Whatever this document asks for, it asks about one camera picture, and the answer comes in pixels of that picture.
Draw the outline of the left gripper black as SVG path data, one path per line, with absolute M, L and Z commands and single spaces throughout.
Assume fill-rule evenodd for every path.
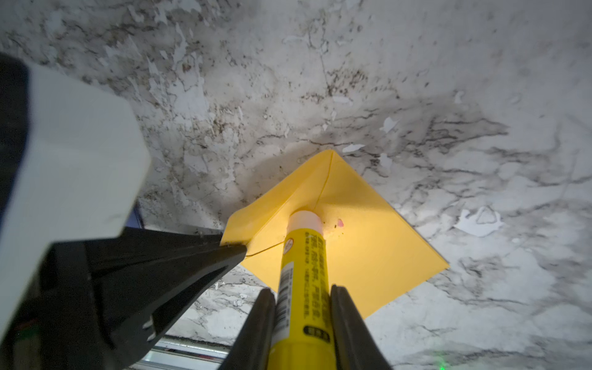
M 124 369 L 142 359 L 196 300 L 245 259 L 221 234 L 125 228 L 120 237 L 58 243 L 41 266 L 40 293 L 12 328 L 13 367 Z

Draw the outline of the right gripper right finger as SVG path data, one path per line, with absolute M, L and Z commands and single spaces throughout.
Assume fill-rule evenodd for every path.
M 331 287 L 337 369 L 391 370 L 345 287 Z

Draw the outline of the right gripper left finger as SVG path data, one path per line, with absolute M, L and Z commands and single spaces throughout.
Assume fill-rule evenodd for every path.
M 220 370 L 265 370 L 274 328 L 275 297 L 270 288 L 260 291 Z

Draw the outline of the yellow glue stick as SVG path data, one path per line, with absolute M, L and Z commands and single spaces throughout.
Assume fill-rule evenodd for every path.
M 269 369 L 336 369 L 322 220 L 289 217 L 274 313 Z

